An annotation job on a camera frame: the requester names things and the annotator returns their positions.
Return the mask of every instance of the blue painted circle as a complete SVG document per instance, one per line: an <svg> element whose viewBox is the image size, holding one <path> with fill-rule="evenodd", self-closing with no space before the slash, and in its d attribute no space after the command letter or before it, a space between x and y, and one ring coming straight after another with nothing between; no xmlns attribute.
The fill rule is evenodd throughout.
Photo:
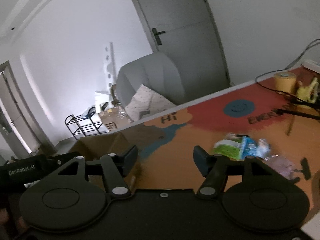
<svg viewBox="0 0 320 240"><path fill-rule="evenodd" d="M239 99L230 102L223 109L223 112L231 117L243 117L251 114L255 109L254 103L248 100Z"/></svg>

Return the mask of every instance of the door handle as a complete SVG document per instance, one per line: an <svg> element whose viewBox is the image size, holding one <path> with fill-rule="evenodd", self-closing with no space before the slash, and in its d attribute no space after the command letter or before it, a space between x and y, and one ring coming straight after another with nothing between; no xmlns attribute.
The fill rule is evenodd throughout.
<svg viewBox="0 0 320 240"><path fill-rule="evenodd" d="M164 34L165 31L158 32L158 31L157 31L157 28L152 28L152 32L153 32L153 35L155 36L157 45L158 45L158 46L162 45L162 42L161 42L161 39L160 39L159 35L160 35L160 34Z"/></svg>

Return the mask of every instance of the black cable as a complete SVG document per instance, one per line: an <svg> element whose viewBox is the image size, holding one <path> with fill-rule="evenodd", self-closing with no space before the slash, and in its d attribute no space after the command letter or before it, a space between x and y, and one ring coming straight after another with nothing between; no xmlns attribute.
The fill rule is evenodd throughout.
<svg viewBox="0 0 320 240"><path fill-rule="evenodd" d="M287 93L287 92L284 92L284 91L281 91L281 90L275 90L275 89L268 88L268 87L262 85L260 82L258 82L258 79L261 78L262 76L265 76L265 75L270 74L270 73L279 72L279 71L285 71L285 70L288 70L288 69L292 68L293 66L295 66L295 65L299 62L299 60L303 57L303 55L304 55L309 49L311 49L311 48L313 48L313 47L315 47L315 46L317 46L317 45L319 45L319 44L320 44L320 39L315 39L315 40L311 41L311 42L306 46L305 50L304 50L294 61L292 61L289 65L287 65L287 67L285 67L284 69L273 70L273 71L269 71L269 72L263 73L263 74L257 76L257 77L254 79L254 81L256 82L257 85L259 85L259 86L261 86L261 87L263 87L263 88L265 88L265 89L271 90L271 91L273 91L273 92L283 93L283 94L288 95L288 96L290 96L290 97L293 97L293 98L295 98L295 99L297 99L297 100L299 100L299 101L301 101L301 102L307 103L306 101L304 101L304 100L302 100L302 99L300 99L300 98L297 98L296 96L294 96L294 95L292 95L292 94L290 94L290 93Z"/></svg>

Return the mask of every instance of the door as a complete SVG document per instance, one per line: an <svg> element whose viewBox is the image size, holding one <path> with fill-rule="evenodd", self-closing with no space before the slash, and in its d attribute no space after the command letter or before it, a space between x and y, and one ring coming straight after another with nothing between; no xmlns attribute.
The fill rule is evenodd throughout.
<svg viewBox="0 0 320 240"><path fill-rule="evenodd" d="M5 113L5 117L8 122L12 124L12 130L14 133L12 135L5 137L8 144L11 146L15 144L16 139L13 134L19 139L20 143L23 145L25 151L28 153L36 151L40 147L40 141L34 135L30 126L26 122L24 116L22 115L16 100L12 96L10 87L8 86L8 81L6 78L6 70L0 74L0 100L1 100L1 110ZM24 156L25 154L17 153L18 156Z"/></svg>
<svg viewBox="0 0 320 240"><path fill-rule="evenodd" d="M7 118L5 117L1 109L0 109L0 133L1 133L0 136L3 136L8 146L15 154L15 156L13 157L18 159L25 159L29 157L29 152L25 149L25 147L20 142L17 135L12 130L10 123L8 122ZM6 160L9 160L12 156L10 151L4 150L4 149L0 150L0 155L5 157Z"/></svg>
<svg viewBox="0 0 320 240"><path fill-rule="evenodd" d="M157 49L176 64L188 100L229 87L205 0L138 0Z"/></svg>

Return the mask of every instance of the patterned cushion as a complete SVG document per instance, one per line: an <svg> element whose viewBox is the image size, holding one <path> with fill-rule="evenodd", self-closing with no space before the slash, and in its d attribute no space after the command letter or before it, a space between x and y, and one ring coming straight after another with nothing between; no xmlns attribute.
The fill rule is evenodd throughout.
<svg viewBox="0 0 320 240"><path fill-rule="evenodd" d="M132 97L130 103L125 107L125 110L131 119L136 122L145 117L144 114L150 116L175 106L174 103L162 95L141 85Z"/></svg>

